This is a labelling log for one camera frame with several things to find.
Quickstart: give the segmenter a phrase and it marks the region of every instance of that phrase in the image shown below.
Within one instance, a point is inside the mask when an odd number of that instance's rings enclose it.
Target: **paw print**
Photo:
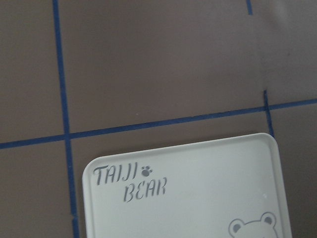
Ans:
[[[147,177],[153,170],[150,170],[150,166],[142,167],[142,175]]]

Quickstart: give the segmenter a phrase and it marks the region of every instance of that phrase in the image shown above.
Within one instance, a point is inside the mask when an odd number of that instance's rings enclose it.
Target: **plastic tray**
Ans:
[[[83,191],[88,238],[291,238],[265,133],[99,157]]]

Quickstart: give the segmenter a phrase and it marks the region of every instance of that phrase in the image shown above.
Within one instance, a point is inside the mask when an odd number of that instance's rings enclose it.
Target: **cartoon bear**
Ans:
[[[233,238],[278,238],[275,223],[274,214],[266,212],[259,221],[244,223],[240,219],[233,220],[229,225],[229,233]]]

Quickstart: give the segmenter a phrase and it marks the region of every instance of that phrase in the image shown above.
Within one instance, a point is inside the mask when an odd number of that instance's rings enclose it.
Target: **bear ear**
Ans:
[[[276,218],[273,213],[266,212],[261,216],[261,222],[265,222],[270,226],[274,227],[276,223]]]
[[[232,237],[240,230],[241,227],[244,226],[244,222],[240,219],[233,220],[229,225],[229,233]]]

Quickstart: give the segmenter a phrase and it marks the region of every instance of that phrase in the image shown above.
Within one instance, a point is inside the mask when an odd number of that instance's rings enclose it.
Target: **blue line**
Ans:
[[[265,111],[264,107],[258,107],[258,108],[240,109],[240,110],[234,110],[234,111],[228,111],[228,112],[222,112],[222,113],[199,115],[194,117],[161,120],[161,121],[147,122],[147,123],[134,124],[134,125],[125,125],[125,126],[118,126],[118,127],[112,127],[112,128],[71,133],[70,138],[75,139],[75,138],[82,138],[82,137],[88,137],[88,136],[104,135],[104,134],[118,133],[123,131],[145,129],[145,128],[185,123],[185,122],[198,121],[198,120],[223,118],[223,117],[237,116],[237,115],[264,112],[264,111]]]
[[[61,141],[61,140],[64,140],[64,135],[53,135],[53,136],[47,136],[47,137],[41,137],[41,138],[35,138],[35,139],[18,140],[18,141],[1,143],[0,149],[14,148],[14,147],[20,147],[20,146],[27,146],[27,145],[37,145],[37,144],[55,142],[55,141]]]
[[[246,0],[246,2],[247,2],[247,7],[248,7],[248,14],[253,15],[251,0]]]
[[[274,130],[272,126],[272,118],[271,118],[271,113],[269,111],[269,105],[268,105],[268,98],[267,98],[267,91],[264,91],[264,108],[265,108],[265,114],[266,114],[266,120],[267,120],[267,125],[269,129],[269,133],[271,136],[274,137]]]
[[[276,109],[282,109],[282,108],[292,108],[292,107],[305,106],[305,105],[310,105],[315,103],[317,103],[317,99],[310,99],[310,100],[304,100],[299,102],[275,104],[270,106],[269,109],[276,110]]]
[[[69,117],[68,117],[68,108],[67,108],[67,95],[66,95],[64,65],[63,65],[63,53],[62,53],[62,44],[61,44],[61,35],[60,35],[58,0],[53,0],[53,13],[54,13],[56,52],[57,52],[57,63],[58,63],[58,73],[59,73],[59,85],[60,85],[60,97],[61,97],[61,105],[62,105],[62,112],[63,112],[63,125],[64,125],[64,135],[65,135],[65,149],[66,149],[66,160],[67,160],[70,208],[71,208],[71,214],[73,215],[73,220],[72,220],[73,235],[74,235],[74,238],[78,238],[79,229],[78,229],[78,216],[77,216],[77,205],[76,205],[76,191],[75,191],[71,142],[69,137]]]

